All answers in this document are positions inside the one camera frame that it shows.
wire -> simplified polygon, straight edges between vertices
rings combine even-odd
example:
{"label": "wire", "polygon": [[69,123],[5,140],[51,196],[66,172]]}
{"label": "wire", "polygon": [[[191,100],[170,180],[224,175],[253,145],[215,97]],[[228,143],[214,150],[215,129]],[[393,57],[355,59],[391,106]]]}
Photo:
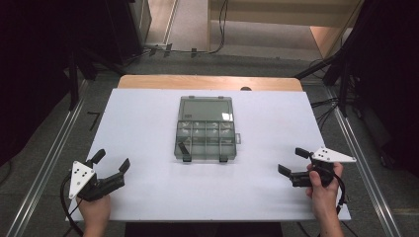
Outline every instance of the wire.
{"label": "wire", "polygon": [[61,199],[61,206],[64,209],[64,213],[68,218],[68,221],[70,222],[71,227],[77,232],[78,235],[83,236],[83,231],[78,227],[78,225],[74,222],[73,218],[71,218],[71,214],[68,212],[67,205],[65,203],[64,199],[64,187],[65,184],[71,180],[71,172],[68,173],[68,175],[64,178],[64,180],[61,183],[61,188],[59,190],[59,197]]}
{"label": "wire", "polygon": [[144,55],[146,55],[146,54],[148,54],[148,53],[150,53],[151,52],[151,50],[150,49],[148,49],[148,50],[145,50],[142,54],[140,54],[140,55],[137,55],[137,56],[135,56],[135,57],[133,57],[131,60],[130,60],[130,62],[129,63],[127,63],[126,65],[124,65],[124,67],[123,68],[127,68],[127,67],[129,67],[133,62],[135,62],[137,59],[139,59],[139,58],[141,58],[142,56],[144,56]]}
{"label": "wire", "polygon": [[[308,65],[308,68],[310,68],[311,66],[312,66],[312,64],[314,63],[314,62],[316,62],[316,61],[321,61],[321,62],[323,62],[324,63],[324,61],[323,61],[323,59],[322,58],[319,58],[319,59],[315,59],[315,60],[313,60],[313,61],[311,61],[310,62],[310,64]],[[323,76],[317,76],[316,74],[314,74],[314,72],[313,73],[311,73],[313,76],[315,76],[315,77],[317,77],[318,79],[323,79]]]}
{"label": "wire", "polygon": [[334,97],[334,98],[331,98],[331,99],[328,99],[328,100],[325,100],[325,101],[313,102],[313,103],[311,103],[311,107],[316,108],[316,107],[319,107],[319,106],[330,104],[332,102],[339,102],[339,98]]}
{"label": "wire", "polygon": [[185,50],[167,50],[167,49],[161,49],[161,48],[150,48],[150,47],[146,47],[148,49],[150,49],[150,51],[157,50],[157,51],[162,51],[162,52],[184,52],[184,53],[193,53],[193,54],[213,54],[213,53],[217,53],[219,52],[223,47],[224,47],[224,40],[225,40],[225,21],[227,19],[227,11],[228,11],[228,0],[224,0],[224,2],[222,3],[222,7],[221,10],[219,11],[219,16],[218,16],[218,24],[219,24],[219,30],[221,32],[221,42],[218,46],[218,48],[216,50],[213,51],[185,51]]}
{"label": "wire", "polygon": [[351,233],[352,233],[355,237],[358,237],[358,235],[355,233],[355,231],[354,231],[354,230],[352,230],[351,228],[349,228],[348,224],[346,224],[346,223],[345,223],[345,222],[343,222],[343,221],[341,221],[341,223],[342,223],[343,225],[345,225],[345,226],[346,226],[346,228],[348,228],[348,230],[349,230],[349,231],[351,231]]}
{"label": "wire", "polygon": [[9,164],[9,169],[7,170],[6,175],[4,176],[4,178],[0,181],[0,186],[2,186],[3,183],[6,182],[7,179],[9,179],[9,176],[12,173],[12,161],[9,160],[7,163]]}
{"label": "wire", "polygon": [[320,121],[319,121],[319,125],[320,125],[320,131],[323,129],[324,124],[326,123],[327,119],[329,119],[330,114],[332,114],[332,112],[338,107],[338,104],[336,103],[335,105],[332,106],[332,108],[330,108],[327,113],[326,116],[323,117]]}
{"label": "wire", "polygon": [[[81,201],[83,201],[83,199],[80,199],[80,201],[77,203],[77,206],[76,207],[74,207],[74,209],[70,212],[70,215],[78,208],[78,206],[80,205],[80,203],[81,203]],[[73,229],[73,227],[72,226],[70,226],[68,229],[67,229],[67,231],[65,231],[65,233],[62,235],[63,237],[66,237],[70,232],[71,232],[71,230]]]}
{"label": "wire", "polygon": [[307,231],[305,231],[304,227],[302,227],[301,222],[297,222],[296,225],[299,227],[299,229],[302,231],[302,233],[307,236],[310,237],[310,235],[307,233]]}
{"label": "wire", "polygon": [[333,177],[336,178],[336,180],[339,183],[339,187],[341,188],[341,197],[339,198],[338,205],[336,206],[336,212],[339,214],[341,210],[341,206],[345,203],[346,189],[345,189],[345,184],[343,183],[342,179],[338,175],[333,173]]}
{"label": "wire", "polygon": [[70,215],[74,212],[74,210],[76,210],[78,208],[78,206],[80,205],[80,203],[83,201],[83,199],[80,199],[80,201],[77,203],[77,206],[74,207],[73,210],[71,210]]}

